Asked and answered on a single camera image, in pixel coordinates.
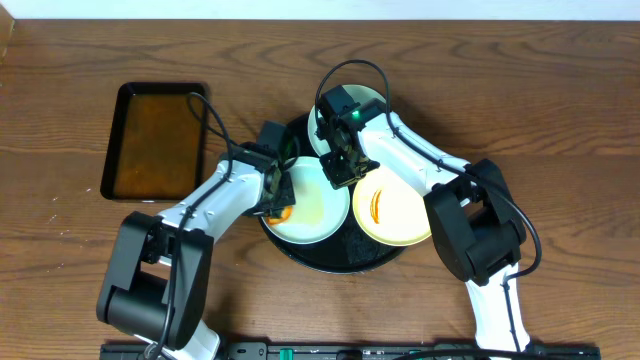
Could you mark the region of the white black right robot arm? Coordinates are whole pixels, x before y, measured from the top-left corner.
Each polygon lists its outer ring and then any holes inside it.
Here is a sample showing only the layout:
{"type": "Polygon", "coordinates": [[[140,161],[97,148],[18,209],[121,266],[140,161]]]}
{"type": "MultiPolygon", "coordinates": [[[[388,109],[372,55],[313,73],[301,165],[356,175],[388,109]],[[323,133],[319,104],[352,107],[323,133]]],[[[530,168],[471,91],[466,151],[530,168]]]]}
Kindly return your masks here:
{"type": "Polygon", "coordinates": [[[465,283],[482,349],[524,352],[531,339],[520,314],[520,247],[537,235],[514,203],[501,170],[489,160],[453,157],[407,128],[388,102],[361,104],[341,92],[316,102],[317,136],[329,150],[320,161],[335,188],[369,193],[373,218],[393,210],[389,190],[419,195],[438,256],[465,283]]]}

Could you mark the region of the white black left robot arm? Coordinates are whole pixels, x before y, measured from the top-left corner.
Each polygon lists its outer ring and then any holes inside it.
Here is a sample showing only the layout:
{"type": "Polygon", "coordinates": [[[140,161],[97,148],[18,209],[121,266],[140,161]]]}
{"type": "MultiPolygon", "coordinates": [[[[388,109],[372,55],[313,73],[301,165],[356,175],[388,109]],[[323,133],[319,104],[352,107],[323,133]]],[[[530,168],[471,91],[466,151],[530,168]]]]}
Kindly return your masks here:
{"type": "Polygon", "coordinates": [[[218,336],[202,321],[215,242],[239,217],[294,204],[283,152],[245,143],[214,174],[156,216],[134,211],[119,228],[97,318],[147,341],[143,359],[212,359],[218,336]]]}

